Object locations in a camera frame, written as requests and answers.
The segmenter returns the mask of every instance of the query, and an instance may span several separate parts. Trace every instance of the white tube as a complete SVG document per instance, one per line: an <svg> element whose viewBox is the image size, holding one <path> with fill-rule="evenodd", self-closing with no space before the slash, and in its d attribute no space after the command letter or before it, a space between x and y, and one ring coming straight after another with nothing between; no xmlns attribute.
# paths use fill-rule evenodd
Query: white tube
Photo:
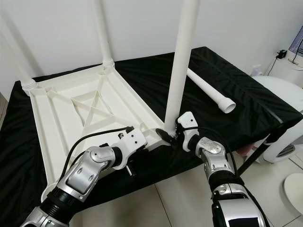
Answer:
<svg viewBox="0 0 303 227"><path fill-rule="evenodd" d="M175 120L180 112L199 5L200 0L183 0L182 4L164 124L169 135L176 134Z"/></svg>
<svg viewBox="0 0 303 227"><path fill-rule="evenodd" d="M97 25L97 32L99 36L101 51L103 55L103 66L104 68L112 67L115 64L112 55L110 53L110 48L108 44L105 16L104 16L101 0L92 0L92 7L94 11L94 18Z"/></svg>
<svg viewBox="0 0 303 227"><path fill-rule="evenodd" d="M236 104L230 99L222 95L212 86L210 86L205 80L195 74L191 69L187 69L187 75L191 80L197 84L212 100L214 100L219 109L224 113L230 113L236 107Z"/></svg>
<svg viewBox="0 0 303 227"><path fill-rule="evenodd" d="M21 81L22 89L29 96L29 90L36 88L37 83L25 71L25 69L21 66L20 62L18 62L17 55L14 53L13 49L5 39L2 32L0 32L0 41L1 48L7 56L9 64L12 66L12 69L15 71L16 76Z"/></svg>

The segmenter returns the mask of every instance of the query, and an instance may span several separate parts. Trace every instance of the white plastic part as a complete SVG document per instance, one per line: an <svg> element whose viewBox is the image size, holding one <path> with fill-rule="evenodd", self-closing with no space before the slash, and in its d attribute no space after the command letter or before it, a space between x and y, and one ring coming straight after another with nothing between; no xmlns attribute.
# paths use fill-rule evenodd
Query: white plastic part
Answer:
<svg viewBox="0 0 303 227"><path fill-rule="evenodd" d="M114 143L112 147L120 148L122 152L122 161L118 166L113 167L115 170L122 169L126 166L129 157L140 147L146 145L146 138L140 131L140 129L134 129L130 133L125 134L123 138L118 142Z"/></svg>
<svg viewBox="0 0 303 227"><path fill-rule="evenodd" d="M91 0L92 7L94 11L94 17L97 24L97 32L99 37L99 42L101 46L102 56L103 56L103 66L104 68L114 66L114 60L110 53L110 47L108 44L107 28L105 23L105 16L103 13L103 6L101 0Z"/></svg>
<svg viewBox="0 0 303 227"><path fill-rule="evenodd" d="M212 100L214 100L219 109L222 110L225 114L230 113L236 107L236 104L230 99L222 95L212 86L210 86L205 80L195 74L191 69L187 69L188 77L199 86Z"/></svg>
<svg viewBox="0 0 303 227"><path fill-rule="evenodd" d="M174 63L171 72L164 130L176 134L175 120L179 116L186 72L195 34L200 0L183 0Z"/></svg>
<svg viewBox="0 0 303 227"><path fill-rule="evenodd" d="M185 112L184 114L182 114L182 116L180 116L178 118L178 123L180 123L183 128L190 128L190 127L198 126L198 123L196 122L192 112ZM184 133L184 141L183 141L182 148L183 148L183 150L188 152L188 151L190 151L190 149L187 148L190 139L194 135L199 135L199 132L198 132L198 129L191 129L191 130L185 130L183 133Z"/></svg>
<svg viewBox="0 0 303 227"><path fill-rule="evenodd" d="M303 215L303 174L290 174L285 179L283 187L292 206Z"/></svg>
<svg viewBox="0 0 303 227"><path fill-rule="evenodd" d="M38 85L29 93L48 183L42 198L61 175L73 144L85 135L134 126L145 136L148 150L164 144L155 132L164 123L113 67L105 70L97 66ZM117 143L121 132L126 134L120 131L84 140L76 147L70 164L91 146Z"/></svg>
<svg viewBox="0 0 303 227"><path fill-rule="evenodd" d="M21 66L20 62L18 62L18 57L14 53L13 49L7 42L6 38L0 31L0 42L2 50L5 52L5 55L8 57L8 61L12 66L12 69L15 71L16 76L21 81L21 86L24 92L29 96L29 90L36 88L37 83L30 77L30 75L25 71L25 69Z"/></svg>

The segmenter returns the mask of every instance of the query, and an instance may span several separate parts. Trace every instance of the black cloth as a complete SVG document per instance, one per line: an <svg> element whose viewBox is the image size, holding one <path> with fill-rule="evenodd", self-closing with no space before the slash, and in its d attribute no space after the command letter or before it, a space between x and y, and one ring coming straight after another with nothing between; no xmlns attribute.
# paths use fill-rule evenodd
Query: black cloth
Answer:
<svg viewBox="0 0 303 227"><path fill-rule="evenodd" d="M116 70L163 121L173 57L174 53L168 53L115 62ZM231 113L224 114L187 78L180 114L192 111L199 126L219 131L232 150L260 140L277 129L290 128L302 119L290 105L206 47L192 50L189 67L237 106ZM86 68L89 67L35 80L39 82ZM212 134L202 133L216 139ZM137 173L135 178L125 169L106 176L97 183L82 209L134 192L202 163L191 152L166 146L135 154L132 160ZM0 226L19 226L40 204L45 187L45 170L31 102L17 81L0 131Z"/></svg>

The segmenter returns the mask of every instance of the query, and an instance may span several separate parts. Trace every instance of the power outlet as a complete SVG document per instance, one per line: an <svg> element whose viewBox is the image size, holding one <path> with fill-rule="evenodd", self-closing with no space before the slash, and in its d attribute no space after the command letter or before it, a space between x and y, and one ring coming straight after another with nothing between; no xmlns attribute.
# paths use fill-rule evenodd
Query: power outlet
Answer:
<svg viewBox="0 0 303 227"><path fill-rule="evenodd" d="M263 72L261 69L261 65L254 65L252 67L252 72L250 74L251 77L255 77L255 76L263 76Z"/></svg>

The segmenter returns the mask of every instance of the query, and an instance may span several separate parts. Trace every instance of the white appliance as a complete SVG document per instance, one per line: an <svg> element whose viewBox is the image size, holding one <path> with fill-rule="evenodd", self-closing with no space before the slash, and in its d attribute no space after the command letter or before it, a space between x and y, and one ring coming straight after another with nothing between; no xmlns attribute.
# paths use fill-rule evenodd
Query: white appliance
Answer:
<svg viewBox="0 0 303 227"><path fill-rule="evenodd" d="M256 76L253 78L303 114L302 88L280 78L266 76ZM256 142L254 148L248 153L248 156L250 156L264 140L265 138ZM279 162L288 159L297 152L303 152L303 120L288 129L278 141L273 143L259 157L258 162L262 164Z"/></svg>

